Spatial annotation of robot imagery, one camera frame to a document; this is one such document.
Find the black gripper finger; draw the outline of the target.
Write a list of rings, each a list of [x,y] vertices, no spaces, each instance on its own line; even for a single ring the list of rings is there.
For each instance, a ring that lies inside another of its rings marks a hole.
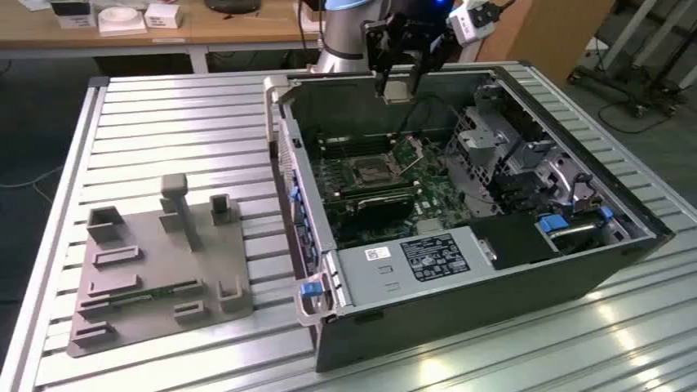
[[[363,22],[363,38],[367,68],[374,77],[374,91],[383,95],[394,59],[402,51],[402,28],[406,17],[402,13],[387,15],[381,20]]]
[[[421,77],[442,68],[446,60],[450,58],[453,52],[459,46],[454,30],[446,29],[438,37],[434,47],[427,45],[419,52],[407,77],[407,85],[411,94],[417,92]]]

